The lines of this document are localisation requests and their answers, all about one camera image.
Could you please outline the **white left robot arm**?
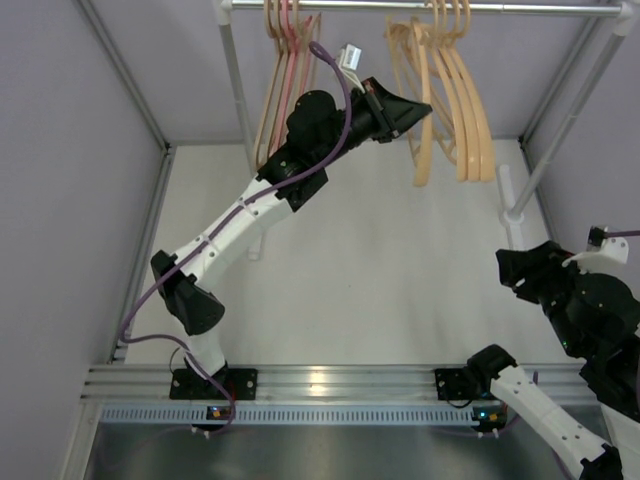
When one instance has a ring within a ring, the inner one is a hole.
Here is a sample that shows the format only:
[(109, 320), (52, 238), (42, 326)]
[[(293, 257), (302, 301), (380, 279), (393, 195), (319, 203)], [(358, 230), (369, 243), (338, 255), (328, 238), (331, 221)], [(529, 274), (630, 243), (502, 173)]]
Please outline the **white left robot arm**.
[(153, 255), (159, 295), (186, 335), (191, 385), (203, 398), (218, 397), (226, 386), (228, 363), (217, 331), (225, 308), (213, 294), (226, 269), (327, 183), (328, 165), (367, 140), (395, 140), (431, 111), (429, 104), (393, 94), (373, 77), (351, 91), (344, 108), (324, 90), (304, 93), (286, 120), (284, 144), (235, 203), (190, 243)]

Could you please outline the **pink plastic hanger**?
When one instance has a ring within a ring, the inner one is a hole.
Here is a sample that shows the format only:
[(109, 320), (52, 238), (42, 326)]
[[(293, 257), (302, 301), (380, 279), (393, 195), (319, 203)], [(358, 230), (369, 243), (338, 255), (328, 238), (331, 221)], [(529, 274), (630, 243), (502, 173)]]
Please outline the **pink plastic hanger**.
[(269, 153), (274, 153), (282, 144), (291, 97), (305, 83), (303, 71), (308, 21), (300, 18), (298, 1), (280, 1), (280, 21), (284, 37), (284, 71)]

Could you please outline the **cream thin hanger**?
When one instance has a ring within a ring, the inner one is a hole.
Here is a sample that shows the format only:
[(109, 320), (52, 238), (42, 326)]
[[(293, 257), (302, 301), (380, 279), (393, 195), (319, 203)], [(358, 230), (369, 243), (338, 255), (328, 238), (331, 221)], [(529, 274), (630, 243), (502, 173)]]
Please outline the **cream thin hanger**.
[(470, 28), (468, 1), (433, 1), (435, 43), (432, 55), (437, 76), (449, 107), (451, 153), (455, 155), (456, 180), (481, 180), (481, 134), (472, 96), (471, 77), (457, 42)]
[(453, 24), (444, 40), (447, 67), (453, 81), (462, 121), (464, 152), (458, 154), (457, 178), (460, 182), (491, 182), (495, 179), (495, 149), (484, 104), (469, 68), (457, 50), (471, 24), (469, 1), (451, 1)]
[(456, 49), (470, 25), (467, 1), (427, 1), (433, 23), (424, 28), (422, 47), (427, 53), (429, 74), (442, 83), (445, 95), (431, 86), (430, 101), (442, 130), (432, 129), (446, 158), (456, 167), (456, 179), (468, 180), (468, 165), (479, 158), (478, 133), (468, 89), (464, 84), (464, 62)]
[[(427, 51), (423, 41), (423, 24), (416, 18), (395, 21), (385, 19), (385, 32), (391, 68), (399, 95), (431, 105), (431, 82)], [(433, 120), (429, 115), (407, 132), (414, 165), (413, 186), (427, 185), (432, 165)]]

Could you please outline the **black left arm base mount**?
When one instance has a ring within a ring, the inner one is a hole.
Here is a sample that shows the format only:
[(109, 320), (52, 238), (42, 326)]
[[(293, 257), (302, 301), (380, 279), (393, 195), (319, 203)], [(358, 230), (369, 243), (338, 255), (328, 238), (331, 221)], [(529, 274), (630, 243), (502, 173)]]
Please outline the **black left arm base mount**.
[[(258, 371), (252, 368), (223, 368), (213, 376), (233, 400), (251, 401), (256, 398)], [(172, 374), (171, 400), (225, 400), (223, 393), (209, 380), (191, 368), (176, 369)]]

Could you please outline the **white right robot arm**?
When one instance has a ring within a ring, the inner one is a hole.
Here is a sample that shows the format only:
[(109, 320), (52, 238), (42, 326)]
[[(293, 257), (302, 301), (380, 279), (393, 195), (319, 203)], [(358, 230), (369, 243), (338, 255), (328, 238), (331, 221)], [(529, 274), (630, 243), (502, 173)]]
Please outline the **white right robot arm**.
[(537, 384), (493, 344), (463, 368), (468, 390), (506, 404), (574, 479), (639, 476), (639, 302), (616, 275), (628, 257), (623, 238), (580, 253), (552, 241), (498, 250), (500, 283), (539, 306), (564, 353), (581, 363)]

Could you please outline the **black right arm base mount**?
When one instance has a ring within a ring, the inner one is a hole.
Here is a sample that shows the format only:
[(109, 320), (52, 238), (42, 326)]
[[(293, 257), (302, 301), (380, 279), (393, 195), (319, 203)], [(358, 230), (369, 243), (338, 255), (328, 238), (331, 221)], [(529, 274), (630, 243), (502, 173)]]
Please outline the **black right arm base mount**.
[(490, 398), (480, 379), (467, 367), (434, 370), (437, 397), (454, 408), (462, 409), (476, 400)]

